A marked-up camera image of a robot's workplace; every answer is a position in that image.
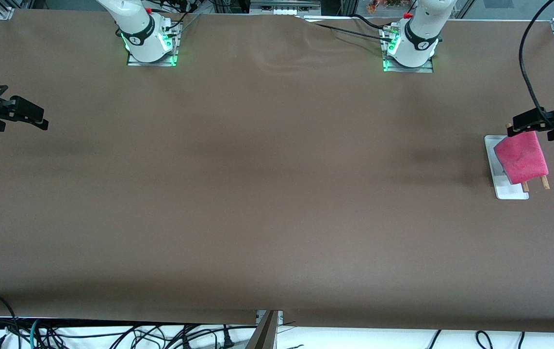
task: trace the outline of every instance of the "white tray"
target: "white tray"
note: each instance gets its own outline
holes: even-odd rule
[[[529,193],[523,192],[521,184],[513,185],[510,179],[505,175],[503,167],[497,155],[495,155],[495,146],[507,136],[485,136],[486,154],[488,155],[488,165],[490,165],[490,174],[492,174],[492,183],[495,186],[495,194],[500,200],[527,200]]]

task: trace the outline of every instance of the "gray floor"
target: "gray floor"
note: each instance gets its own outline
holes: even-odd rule
[[[477,0],[466,18],[470,19],[531,19],[546,0]],[[36,8],[79,11],[105,11],[96,0],[35,0]],[[554,17],[554,3],[541,19]]]

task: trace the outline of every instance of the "pink towel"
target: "pink towel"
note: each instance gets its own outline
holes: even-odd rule
[[[548,175],[547,162],[536,132],[524,132],[503,139],[495,146],[495,154],[513,185]]]

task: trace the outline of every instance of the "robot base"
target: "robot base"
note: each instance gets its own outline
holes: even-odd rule
[[[389,37],[387,33],[379,29],[378,33],[380,37]],[[387,53],[390,42],[381,41],[381,51],[383,52],[383,71],[397,71],[399,73],[432,73],[432,58],[428,58],[423,66],[410,68],[399,64],[394,57]]]
[[[171,19],[166,18],[166,26],[171,26]],[[178,51],[180,50],[180,39],[182,37],[182,23],[179,23],[175,28],[170,29],[164,33],[169,38],[164,38],[163,41],[167,46],[173,47],[171,51],[167,52],[159,60],[154,62],[140,62],[133,57],[129,51],[128,58],[126,59],[126,65],[128,66],[176,66],[178,64]]]
[[[495,186],[495,194],[500,200],[527,200],[529,193],[523,192],[523,187],[513,185],[510,179],[505,175],[503,167],[497,155],[495,155],[495,146],[507,136],[485,136],[486,155],[488,155],[488,165],[492,175],[492,184]]]

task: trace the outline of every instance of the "brown table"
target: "brown table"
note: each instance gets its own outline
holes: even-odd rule
[[[528,201],[495,198],[483,142],[533,107],[526,24],[449,22],[410,75],[290,16],[202,16],[177,67],[139,68],[107,13],[17,11],[0,84],[50,130],[0,133],[0,294],[25,316],[554,331],[554,142]],[[554,109],[548,23],[526,57]]]

